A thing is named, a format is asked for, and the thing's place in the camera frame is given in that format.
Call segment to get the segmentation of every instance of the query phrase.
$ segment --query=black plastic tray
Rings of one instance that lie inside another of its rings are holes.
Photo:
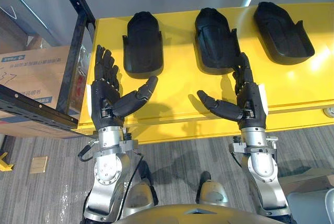
[[[240,48],[236,29],[214,8],[204,8],[196,21],[196,48],[200,69],[209,74],[226,74],[238,65]]]
[[[293,65],[313,56],[314,48],[303,21],[294,24],[288,12],[272,2],[260,2],[255,14],[269,57],[276,63]]]
[[[123,36],[124,69],[132,78],[147,79],[163,70],[162,37],[156,18],[148,11],[136,13]]]

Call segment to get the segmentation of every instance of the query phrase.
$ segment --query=cardboard box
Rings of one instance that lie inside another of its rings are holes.
[[[67,62],[69,46],[15,52],[0,55],[0,84],[51,108],[56,108]],[[71,92],[69,115],[79,117],[86,83],[86,70],[77,68]],[[18,136],[73,137],[77,134],[28,121],[24,117],[0,111],[0,133]]]

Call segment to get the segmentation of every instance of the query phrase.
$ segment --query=robotic arm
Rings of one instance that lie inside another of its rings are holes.
[[[245,172],[250,193],[258,214],[285,223],[295,223],[278,181],[278,168],[273,158],[276,153],[275,137],[265,133],[268,114],[264,86],[253,81],[252,70],[245,53],[241,53],[240,66],[234,67],[237,105],[215,100],[202,90],[197,94],[204,106],[213,114],[238,123],[241,138],[229,145],[230,153],[242,153],[241,167]]]
[[[99,139],[92,141],[78,155],[81,161],[96,158],[94,185],[83,208],[82,224],[116,221],[123,199],[124,180],[130,168],[125,151],[138,146],[136,140],[123,134],[124,117],[137,111],[150,99],[158,81],[152,76],[138,91],[121,97],[117,71],[111,52],[98,45],[95,81],[87,94],[91,95],[89,111]],[[83,159],[83,155],[97,143],[100,150],[91,158]]]

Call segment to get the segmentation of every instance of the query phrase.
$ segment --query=black cable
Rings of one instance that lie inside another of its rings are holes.
[[[232,155],[232,158],[235,160],[235,162],[238,164],[238,166],[241,167],[241,164],[238,162],[238,160],[235,157],[235,153],[232,152],[231,155]]]
[[[86,162],[86,161],[89,161],[93,158],[93,156],[87,158],[87,159],[84,159],[82,158],[92,147],[90,145],[85,145],[85,147],[83,148],[83,150],[80,151],[80,153],[78,154],[78,157],[80,159],[80,161],[82,162]]]
[[[120,208],[120,213],[119,213],[119,216],[118,216],[117,220],[120,220],[120,218],[121,218],[121,216],[122,216],[122,212],[123,212],[123,207],[124,207],[125,199],[126,199],[127,193],[129,192],[129,189],[130,189],[130,185],[131,185],[132,179],[134,178],[134,176],[135,176],[135,174],[136,174],[136,172],[137,172],[137,170],[138,170],[138,168],[139,168],[139,165],[140,165],[142,159],[144,158],[144,155],[142,155],[141,153],[139,153],[139,152],[135,152],[135,151],[134,151],[134,153],[137,154],[137,155],[139,155],[139,156],[141,156],[141,158],[140,158],[140,160],[138,161],[138,164],[137,164],[137,166],[136,166],[136,168],[135,168],[135,171],[134,171],[134,173],[132,174],[132,176],[131,176],[131,178],[130,178],[130,180],[129,180],[129,183],[128,183],[127,187],[126,187],[126,191],[125,191],[125,194],[124,194],[123,202],[122,202],[122,205],[121,205],[121,208]]]

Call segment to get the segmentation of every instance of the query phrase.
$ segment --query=yellow object on floor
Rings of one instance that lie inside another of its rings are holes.
[[[8,165],[6,162],[3,161],[4,157],[7,155],[7,152],[4,152],[1,156],[0,156],[0,171],[1,172],[5,172],[5,171],[12,171],[13,170],[13,164]]]
[[[254,81],[265,84],[269,105],[267,130],[333,124],[333,119],[326,117],[321,110],[334,105],[333,3],[280,6],[288,11],[295,23],[303,20],[314,46],[315,55],[302,63],[279,65],[268,58],[253,18],[256,6],[218,9],[226,16],[230,29],[237,28],[240,49],[249,58]],[[198,68],[194,26],[198,13],[185,11],[154,15],[163,36],[164,69],[158,76],[150,101],[125,119],[125,126],[131,127],[133,138],[138,138],[140,143],[239,133],[235,122],[218,119],[208,112],[196,95],[198,90],[204,90],[216,99],[236,103],[232,74],[208,75]],[[98,44],[112,51],[115,64],[120,67],[117,78],[122,95],[138,89],[145,82],[129,77],[123,69],[122,35],[127,35],[130,19],[97,20],[88,84],[94,80]],[[85,95],[75,131],[92,134],[94,130]]]

